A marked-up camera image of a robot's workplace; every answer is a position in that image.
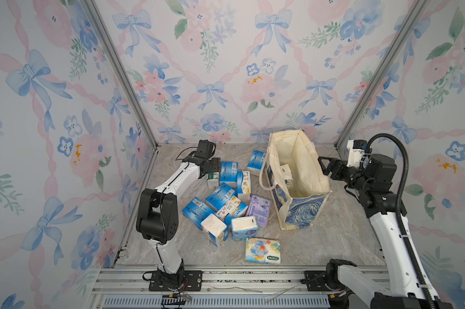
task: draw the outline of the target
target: black cable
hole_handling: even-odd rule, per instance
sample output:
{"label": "black cable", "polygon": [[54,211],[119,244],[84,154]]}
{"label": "black cable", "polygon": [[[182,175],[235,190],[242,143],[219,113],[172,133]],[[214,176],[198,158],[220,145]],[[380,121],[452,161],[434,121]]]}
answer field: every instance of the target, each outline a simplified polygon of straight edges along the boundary
{"label": "black cable", "polygon": [[148,274],[148,273],[153,273],[153,270],[149,270],[149,271],[144,272],[144,273],[143,273],[143,276],[142,276],[142,277],[143,277],[143,280],[145,280],[145,281],[150,281],[150,280],[152,280],[152,277],[150,277],[150,279],[145,278],[145,275]]}
{"label": "black cable", "polygon": [[[399,187],[396,193],[395,213],[396,213],[397,226],[399,227],[399,232],[401,233],[401,235],[407,235],[406,229],[404,228],[403,219],[401,217],[401,198],[403,196],[404,185],[406,184],[406,179],[408,178],[408,170],[409,170],[408,152],[406,151],[406,148],[404,148],[403,143],[401,143],[401,141],[397,139],[395,136],[388,134],[388,133],[379,133],[377,135],[374,135],[368,141],[367,147],[365,149],[366,154],[371,153],[370,145],[373,143],[374,140],[378,138],[388,138],[391,141],[393,141],[396,144],[396,146],[399,148],[399,150],[401,151],[401,155],[403,156],[403,172],[401,174],[401,180],[399,181]],[[425,278],[423,277],[423,273],[421,273],[420,265],[418,264],[417,257],[415,255],[415,252],[413,251],[413,247],[411,246],[411,241],[408,237],[402,237],[402,239],[404,241],[406,251],[408,252],[408,256],[410,257],[411,264],[413,265],[413,269],[415,270],[415,273],[417,274],[418,283],[421,286],[424,286],[427,283],[425,281]],[[435,303],[434,303],[434,300],[432,299],[432,296],[430,295],[430,291],[428,290],[428,288],[422,287],[421,290],[423,291],[423,294],[425,295],[425,298],[428,302],[430,309],[435,309]]]}
{"label": "black cable", "polygon": [[191,149],[191,148],[198,148],[198,147],[194,147],[194,146],[193,146],[193,147],[188,147],[188,148],[185,148],[185,149],[183,149],[183,150],[182,150],[182,151],[179,153],[179,155],[176,157],[176,159],[175,159],[174,161],[177,161],[177,160],[182,160],[182,159],[178,159],[178,158],[179,158],[179,156],[181,155],[181,153],[183,153],[185,150],[187,150],[187,149]]}
{"label": "black cable", "polygon": [[367,144],[367,147],[365,148],[365,154],[363,157],[361,157],[360,160],[360,166],[358,167],[359,170],[363,170],[363,163],[365,162],[365,157],[370,157],[370,154],[372,153],[372,149],[370,148],[369,144]]}
{"label": "black cable", "polygon": [[351,194],[352,196],[354,196],[354,197],[355,197],[355,199],[358,201],[358,198],[356,197],[356,195],[354,195],[354,193],[353,193],[353,192],[350,192],[350,191],[348,191],[348,188],[350,188],[350,189],[354,189],[354,188],[353,188],[353,187],[351,187],[349,184],[347,184],[347,185],[345,185],[345,186],[344,186],[344,191],[346,191],[346,193],[347,193],[347,194]]}

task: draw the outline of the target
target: barcode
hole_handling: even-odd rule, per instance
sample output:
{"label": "barcode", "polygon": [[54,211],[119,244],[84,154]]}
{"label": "barcode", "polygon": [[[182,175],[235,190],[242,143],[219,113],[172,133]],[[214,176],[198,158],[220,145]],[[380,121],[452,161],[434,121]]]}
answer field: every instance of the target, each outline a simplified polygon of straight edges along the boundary
{"label": "barcode", "polygon": [[233,189],[230,189],[228,194],[226,194],[226,198],[229,198],[231,197],[231,195],[234,193],[234,190]]}

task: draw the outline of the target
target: robotic arm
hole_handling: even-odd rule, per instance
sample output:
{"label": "robotic arm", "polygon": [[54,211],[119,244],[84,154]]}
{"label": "robotic arm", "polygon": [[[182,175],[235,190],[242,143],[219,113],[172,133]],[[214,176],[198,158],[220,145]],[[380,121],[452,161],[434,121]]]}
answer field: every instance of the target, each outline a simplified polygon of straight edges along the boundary
{"label": "robotic arm", "polygon": [[[397,194],[389,191],[396,164],[390,157],[371,154],[370,145],[377,138],[392,140],[403,156],[403,175]],[[348,287],[371,309],[377,308],[430,308],[452,309],[452,305],[442,303],[437,291],[425,275],[423,266],[409,233],[406,209],[401,196],[408,174],[408,155],[403,144],[394,136],[380,133],[365,140],[350,140],[348,161],[337,158],[319,157],[324,175],[336,181],[344,181],[347,189],[354,189],[355,196],[363,206],[380,241],[389,270],[390,291],[369,279],[358,267],[345,260],[330,260],[326,272],[309,281],[326,286],[334,291]],[[365,158],[368,164],[364,167]]]}
{"label": "robotic arm", "polygon": [[144,189],[137,214],[137,232],[156,250],[161,264],[152,274],[155,287],[180,289],[185,280],[184,263],[178,253],[174,235],[178,230],[178,199],[190,184],[208,173],[221,171],[221,159],[212,158],[216,145],[200,140],[179,169],[155,189]]}

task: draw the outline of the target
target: white tissue pack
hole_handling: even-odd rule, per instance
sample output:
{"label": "white tissue pack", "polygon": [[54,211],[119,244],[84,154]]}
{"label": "white tissue pack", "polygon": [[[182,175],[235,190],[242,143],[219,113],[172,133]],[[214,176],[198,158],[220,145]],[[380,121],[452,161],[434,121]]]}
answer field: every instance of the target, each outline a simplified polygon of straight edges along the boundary
{"label": "white tissue pack", "polygon": [[201,227],[216,247],[220,247],[228,238],[228,227],[213,213],[202,221]]}
{"label": "white tissue pack", "polygon": [[250,202],[251,198],[251,177],[248,170],[240,170],[236,177],[237,197],[245,203]]}
{"label": "white tissue pack", "polygon": [[219,182],[236,188],[237,162],[222,161]]}
{"label": "white tissue pack", "polygon": [[255,217],[241,217],[231,220],[232,239],[235,241],[255,237],[258,225]]}
{"label": "white tissue pack", "polygon": [[219,172],[208,173],[207,185],[209,189],[217,189],[219,187]]}
{"label": "white tissue pack", "polygon": [[287,164],[281,165],[280,170],[283,172],[283,177],[284,177],[286,186],[289,187],[291,183],[293,182],[293,174],[291,173],[291,169],[289,168],[289,165]]}
{"label": "white tissue pack", "polygon": [[226,204],[215,213],[215,215],[224,221],[227,226],[231,226],[231,220],[243,217],[246,214],[248,205],[243,203],[236,196],[232,196]]}
{"label": "white tissue pack", "polygon": [[246,167],[246,169],[252,175],[260,176],[260,170],[262,168],[262,164],[266,156],[267,154],[265,152],[255,150],[253,154],[251,155],[250,162],[248,163],[248,166]]}

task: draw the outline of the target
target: gray marble surface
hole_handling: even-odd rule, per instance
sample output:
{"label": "gray marble surface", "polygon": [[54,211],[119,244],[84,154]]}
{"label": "gray marble surface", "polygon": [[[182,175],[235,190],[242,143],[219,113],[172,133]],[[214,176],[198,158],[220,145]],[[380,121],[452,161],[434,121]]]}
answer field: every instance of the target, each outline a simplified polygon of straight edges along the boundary
{"label": "gray marble surface", "polygon": [[[186,147],[196,144],[165,144],[159,146],[148,188],[155,188],[164,182],[179,166],[176,156]],[[317,144],[320,156],[337,157],[332,144]],[[254,150],[266,151],[266,144],[218,144],[216,157],[223,161],[239,163],[239,170],[246,170]],[[282,265],[325,265],[329,259],[345,259],[357,265],[383,265],[378,249],[378,240],[360,204],[346,192],[344,183],[330,180],[332,193],[311,228],[281,231],[274,208],[271,208],[266,227],[259,227],[257,237],[278,239],[281,246]],[[239,265],[253,264],[245,261],[245,241],[229,239],[221,248],[209,242],[208,237],[182,215],[181,210],[196,196],[204,201],[213,192],[205,178],[194,182],[178,201],[179,228],[175,235],[178,251],[188,265]],[[262,189],[258,177],[252,176],[252,192],[272,199]],[[148,241],[133,228],[123,264],[157,264],[159,258]]]}

